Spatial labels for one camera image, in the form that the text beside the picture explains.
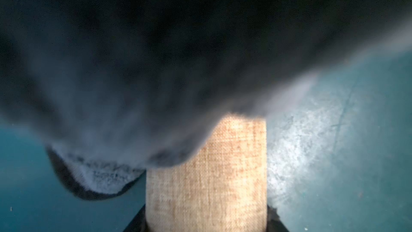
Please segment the beige cork eyeglass case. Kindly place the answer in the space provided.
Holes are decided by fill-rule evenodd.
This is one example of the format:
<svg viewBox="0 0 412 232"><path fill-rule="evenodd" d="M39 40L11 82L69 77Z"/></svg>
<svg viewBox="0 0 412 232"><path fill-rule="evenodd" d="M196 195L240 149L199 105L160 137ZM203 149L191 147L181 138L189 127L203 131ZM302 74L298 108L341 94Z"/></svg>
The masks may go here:
<svg viewBox="0 0 412 232"><path fill-rule="evenodd" d="M264 232L266 122L227 116L190 161L149 170L146 221L152 232Z"/></svg>

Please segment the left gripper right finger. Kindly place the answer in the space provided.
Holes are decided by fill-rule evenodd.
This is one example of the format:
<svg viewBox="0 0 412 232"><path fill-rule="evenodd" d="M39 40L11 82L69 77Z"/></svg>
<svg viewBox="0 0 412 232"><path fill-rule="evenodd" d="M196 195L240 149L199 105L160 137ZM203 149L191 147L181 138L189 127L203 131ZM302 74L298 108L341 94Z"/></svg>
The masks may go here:
<svg viewBox="0 0 412 232"><path fill-rule="evenodd" d="M267 228L266 232L289 232L286 226L280 220L276 208L267 206Z"/></svg>

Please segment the grey green microfibre cloth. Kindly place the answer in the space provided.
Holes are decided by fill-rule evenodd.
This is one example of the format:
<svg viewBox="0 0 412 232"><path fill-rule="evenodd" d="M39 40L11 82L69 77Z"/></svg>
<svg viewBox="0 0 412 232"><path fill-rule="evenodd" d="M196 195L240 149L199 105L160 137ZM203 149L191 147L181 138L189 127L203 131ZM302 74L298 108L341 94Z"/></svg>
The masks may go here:
<svg viewBox="0 0 412 232"><path fill-rule="evenodd" d="M412 47L412 0L1 0L1 123L83 200L191 159L327 69Z"/></svg>

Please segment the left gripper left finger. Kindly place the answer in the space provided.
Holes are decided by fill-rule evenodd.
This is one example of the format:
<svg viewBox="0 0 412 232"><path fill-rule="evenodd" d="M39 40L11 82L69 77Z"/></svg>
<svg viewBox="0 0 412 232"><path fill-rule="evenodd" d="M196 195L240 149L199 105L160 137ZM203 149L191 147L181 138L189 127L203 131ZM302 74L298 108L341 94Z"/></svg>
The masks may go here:
<svg viewBox="0 0 412 232"><path fill-rule="evenodd" d="M123 230L123 232L147 232L145 207L146 205L142 206L140 211L135 215L135 217L127 225L127 227Z"/></svg>

